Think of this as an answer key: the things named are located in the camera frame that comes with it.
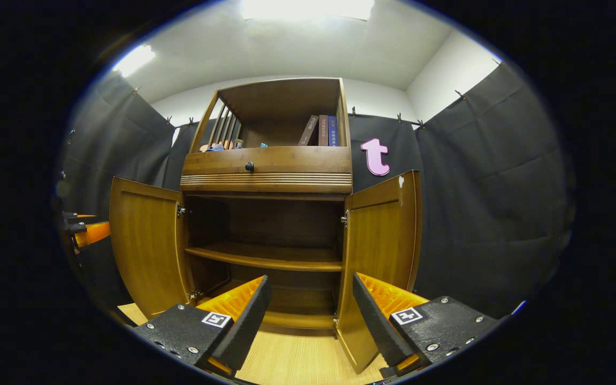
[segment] wooden floor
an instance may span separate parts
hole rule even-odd
[[[147,321],[134,304],[118,308],[135,324],[141,325]],[[339,341],[332,335],[307,334],[282,334],[277,329],[262,326],[236,377],[261,385],[362,385],[382,379],[379,369],[385,367],[386,362],[381,354],[356,375]]]

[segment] book spine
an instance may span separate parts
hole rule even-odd
[[[311,115],[310,119],[308,119],[308,124],[306,124],[306,129],[303,130],[303,135],[301,135],[301,140],[298,141],[299,146],[308,146],[310,139],[313,137],[315,133],[315,126],[318,124],[318,116]]]
[[[337,117],[327,117],[327,124],[329,126],[329,145],[339,145],[339,134],[337,133]]]
[[[320,136],[318,138],[318,146],[327,146],[328,138],[327,138],[327,115],[320,115]]]

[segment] white ceiling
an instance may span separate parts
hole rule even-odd
[[[452,27],[398,0],[375,0],[369,21],[247,20],[242,0],[212,3],[147,39],[156,57],[128,76],[153,103],[218,81],[319,75],[405,90]]]

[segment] open cabinet door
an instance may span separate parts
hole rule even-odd
[[[344,266],[337,309],[337,338],[356,373],[377,355],[358,304],[353,273],[412,290],[421,242],[420,173],[409,171],[345,200]]]
[[[194,289],[184,255],[184,214],[178,191],[114,177],[109,203],[113,254],[127,291],[147,319]]]

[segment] light fixture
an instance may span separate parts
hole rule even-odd
[[[338,16],[367,21],[372,5],[374,0],[243,0],[242,16],[244,20]]]
[[[156,56],[156,54],[151,51],[150,45],[141,45],[130,51],[123,59],[118,61],[118,63],[113,66],[113,71],[120,71],[123,78],[127,78],[154,56]]]

